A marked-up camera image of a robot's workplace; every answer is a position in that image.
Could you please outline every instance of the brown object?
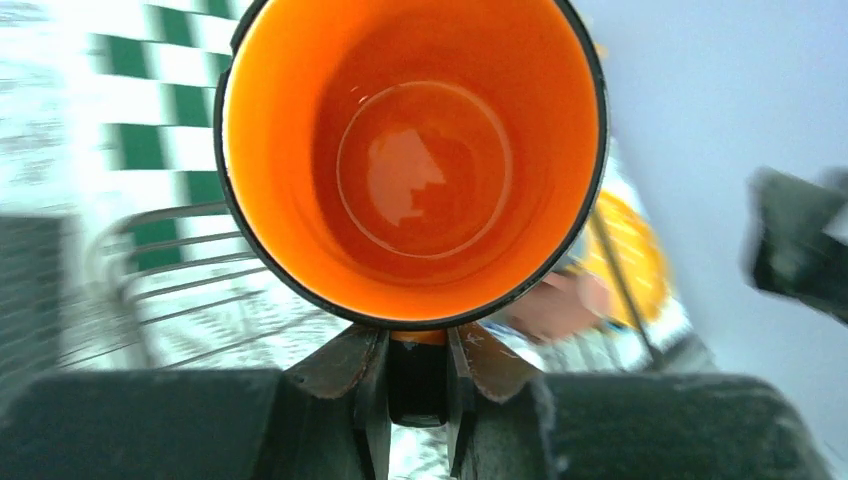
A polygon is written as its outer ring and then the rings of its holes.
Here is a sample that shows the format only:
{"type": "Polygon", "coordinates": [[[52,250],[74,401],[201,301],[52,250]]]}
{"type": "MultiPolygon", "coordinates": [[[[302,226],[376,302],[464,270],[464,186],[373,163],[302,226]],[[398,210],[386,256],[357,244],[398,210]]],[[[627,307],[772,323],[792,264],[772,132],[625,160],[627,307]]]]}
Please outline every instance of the brown object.
{"type": "Polygon", "coordinates": [[[609,309],[610,292],[599,277],[552,273],[506,313],[510,326],[537,343],[551,343],[594,327],[609,309]]]}

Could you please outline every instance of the cup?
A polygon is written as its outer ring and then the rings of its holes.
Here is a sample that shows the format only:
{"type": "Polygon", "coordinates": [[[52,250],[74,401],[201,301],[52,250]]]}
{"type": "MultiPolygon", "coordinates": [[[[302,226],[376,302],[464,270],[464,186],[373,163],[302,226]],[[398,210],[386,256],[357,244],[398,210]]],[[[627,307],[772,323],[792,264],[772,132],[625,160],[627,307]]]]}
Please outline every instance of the cup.
{"type": "Polygon", "coordinates": [[[423,331],[526,293],[586,221],[600,63],[554,0],[255,2],[215,101],[251,246],[348,320],[423,331]]]}

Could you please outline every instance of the black object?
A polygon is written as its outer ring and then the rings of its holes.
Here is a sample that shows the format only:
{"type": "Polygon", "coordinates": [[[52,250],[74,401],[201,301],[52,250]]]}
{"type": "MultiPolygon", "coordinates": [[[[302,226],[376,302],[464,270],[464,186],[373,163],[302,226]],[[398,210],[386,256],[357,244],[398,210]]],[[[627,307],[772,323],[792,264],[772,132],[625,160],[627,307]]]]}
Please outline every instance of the black object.
{"type": "MultiPolygon", "coordinates": [[[[447,411],[461,479],[830,478],[795,410],[758,380],[550,375],[476,324],[447,336],[446,370],[431,372],[446,395],[406,387],[432,398],[414,418],[447,411]]],[[[385,479],[389,418],[408,418],[387,401],[404,368],[386,364],[401,358],[392,342],[352,326],[285,372],[41,377],[0,412],[0,478],[385,479]]]]}
{"type": "MultiPolygon", "coordinates": [[[[539,266],[539,268],[521,285],[516,286],[511,291],[501,295],[496,300],[489,302],[486,305],[475,308],[463,314],[454,315],[451,317],[440,318],[436,320],[427,320],[422,322],[404,322],[397,320],[389,320],[385,318],[365,315],[361,312],[351,310],[342,305],[335,304],[330,300],[323,298],[321,295],[311,291],[307,286],[302,285],[289,272],[287,272],[274,258],[266,251],[265,247],[259,242],[256,234],[253,232],[247,218],[241,211],[241,207],[236,199],[233,191],[232,182],[228,172],[227,159],[224,152],[224,98],[226,97],[227,85],[230,80],[230,68],[221,74],[218,79],[218,85],[215,93],[215,104],[212,119],[212,129],[214,131],[215,142],[215,160],[217,164],[218,177],[221,181],[224,197],[227,200],[230,213],[232,213],[236,224],[244,233],[247,242],[250,244],[257,257],[268,267],[269,270],[280,278],[289,288],[297,292],[302,298],[308,300],[315,306],[324,309],[325,311],[338,317],[350,320],[354,323],[368,325],[376,328],[386,328],[392,330],[437,330],[448,327],[462,325],[464,323],[473,322],[481,318],[487,317],[493,313],[503,309],[506,305],[514,302],[521,295],[530,290],[534,285],[542,281],[557,264],[559,259],[566,253],[577,238],[583,225],[589,218],[589,212],[595,204],[595,198],[600,191],[601,180],[603,177],[604,165],[607,157],[607,140],[609,137],[609,124],[607,120],[607,92],[606,83],[604,80],[601,62],[598,58],[595,46],[589,36],[586,27],[577,14],[577,11],[570,2],[565,0],[554,0],[554,3],[562,12],[563,18],[570,25],[572,31],[580,46],[583,49],[583,54],[586,56],[586,62],[589,70],[592,73],[592,83],[595,87],[595,105],[598,111],[598,144],[595,153],[595,165],[592,172],[592,178],[587,190],[586,197],[580,206],[577,217],[569,229],[568,233],[562,239],[556,250],[551,252],[547,260],[539,266]]],[[[236,26],[232,39],[230,40],[230,48],[233,51],[233,59],[238,56],[239,48],[244,41],[247,32],[250,30],[253,22],[258,18],[262,9],[268,4],[268,0],[253,0],[242,15],[239,24],[236,26]]]]}
{"type": "Polygon", "coordinates": [[[0,409],[57,367],[62,228],[59,219],[0,217],[0,409]]]}
{"type": "Polygon", "coordinates": [[[759,290],[795,298],[848,325],[848,245],[827,233],[848,213],[848,169],[821,184],[760,171],[753,197],[758,230],[746,266],[759,290]]]}

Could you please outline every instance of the green square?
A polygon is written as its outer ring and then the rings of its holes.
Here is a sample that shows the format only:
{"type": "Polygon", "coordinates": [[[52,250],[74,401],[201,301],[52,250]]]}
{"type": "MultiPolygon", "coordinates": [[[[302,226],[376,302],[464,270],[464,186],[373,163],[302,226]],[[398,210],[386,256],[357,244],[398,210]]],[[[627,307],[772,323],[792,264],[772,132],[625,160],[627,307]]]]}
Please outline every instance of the green square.
{"type": "Polygon", "coordinates": [[[155,125],[114,125],[121,150],[120,170],[165,170],[165,149],[155,125]]]}
{"type": "Polygon", "coordinates": [[[232,65],[233,57],[224,53],[210,53],[209,56],[212,61],[212,73],[215,74],[214,83],[217,83],[218,77],[232,65]]]}
{"type": "Polygon", "coordinates": [[[140,40],[98,35],[103,42],[106,74],[135,78],[153,78],[140,40]]]}
{"type": "Polygon", "coordinates": [[[212,15],[213,17],[227,18],[236,20],[235,14],[230,8],[229,0],[201,0],[203,13],[212,15]]]}
{"type": "MultiPolygon", "coordinates": [[[[130,228],[130,233],[136,247],[172,242],[179,238],[177,222],[174,219],[136,225],[130,228]]],[[[163,247],[139,253],[135,256],[135,261],[138,270],[144,272],[153,268],[179,264],[183,261],[183,254],[178,246],[163,247]]]]}
{"type": "Polygon", "coordinates": [[[189,205],[224,201],[224,191],[218,179],[218,172],[181,172],[180,174],[183,175],[181,180],[186,187],[189,205]]]}
{"type": "Polygon", "coordinates": [[[163,42],[183,47],[196,47],[188,22],[188,16],[191,13],[165,7],[151,6],[149,8],[153,9],[154,21],[162,28],[163,42]]]}
{"type": "Polygon", "coordinates": [[[212,127],[203,87],[164,85],[165,99],[173,108],[176,125],[183,127],[212,127]]]}

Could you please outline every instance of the green and white checkered pattern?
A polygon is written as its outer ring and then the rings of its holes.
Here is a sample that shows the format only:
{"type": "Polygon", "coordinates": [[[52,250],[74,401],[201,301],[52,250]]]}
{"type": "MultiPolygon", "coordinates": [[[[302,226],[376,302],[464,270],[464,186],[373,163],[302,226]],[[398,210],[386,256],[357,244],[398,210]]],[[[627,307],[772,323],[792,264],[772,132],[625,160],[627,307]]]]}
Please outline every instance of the green and white checkered pattern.
{"type": "MultiPolygon", "coordinates": [[[[89,31],[98,74],[103,168],[134,212],[223,200],[215,172],[212,108],[229,41],[249,0],[104,3],[108,21],[89,31]]],[[[133,229],[136,246],[235,230],[227,214],[133,229]]],[[[221,243],[175,247],[137,258],[141,271],[243,249],[221,243]]]]}

